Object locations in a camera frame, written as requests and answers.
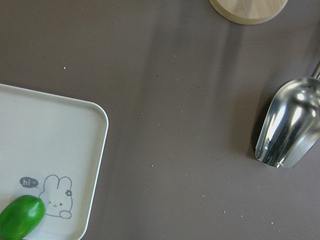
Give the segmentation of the cream rabbit tray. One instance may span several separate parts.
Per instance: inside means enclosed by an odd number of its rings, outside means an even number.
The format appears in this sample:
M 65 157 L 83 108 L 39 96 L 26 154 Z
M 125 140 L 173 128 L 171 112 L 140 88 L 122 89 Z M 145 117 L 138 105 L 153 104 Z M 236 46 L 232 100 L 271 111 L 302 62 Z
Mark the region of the cream rabbit tray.
M 84 236 L 108 127 L 93 102 L 0 86 L 0 206 L 32 195 L 46 208 L 29 240 Z

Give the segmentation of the metal scoop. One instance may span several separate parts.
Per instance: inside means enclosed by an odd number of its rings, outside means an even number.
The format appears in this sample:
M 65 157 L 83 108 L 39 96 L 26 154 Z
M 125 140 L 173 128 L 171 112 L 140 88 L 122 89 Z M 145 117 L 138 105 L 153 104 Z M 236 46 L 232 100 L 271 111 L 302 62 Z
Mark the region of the metal scoop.
M 293 168 L 320 138 L 320 68 L 283 84 L 275 93 L 255 147 L 255 158 Z

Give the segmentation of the wooden cup stand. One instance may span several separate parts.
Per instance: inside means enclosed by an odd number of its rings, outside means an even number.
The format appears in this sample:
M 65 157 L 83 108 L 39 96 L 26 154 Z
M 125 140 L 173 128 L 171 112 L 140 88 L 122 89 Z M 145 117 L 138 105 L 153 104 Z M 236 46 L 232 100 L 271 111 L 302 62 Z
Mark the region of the wooden cup stand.
M 210 0 L 212 7 L 227 20 L 241 25 L 258 25 L 277 16 L 287 0 Z

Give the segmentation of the green lime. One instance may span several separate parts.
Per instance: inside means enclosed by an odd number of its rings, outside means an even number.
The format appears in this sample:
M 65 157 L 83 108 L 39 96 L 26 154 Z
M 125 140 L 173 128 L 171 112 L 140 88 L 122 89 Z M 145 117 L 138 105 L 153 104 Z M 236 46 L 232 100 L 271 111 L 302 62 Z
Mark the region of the green lime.
M 42 221 L 45 205 L 39 197 L 22 195 L 0 213 L 0 238 L 22 240 Z

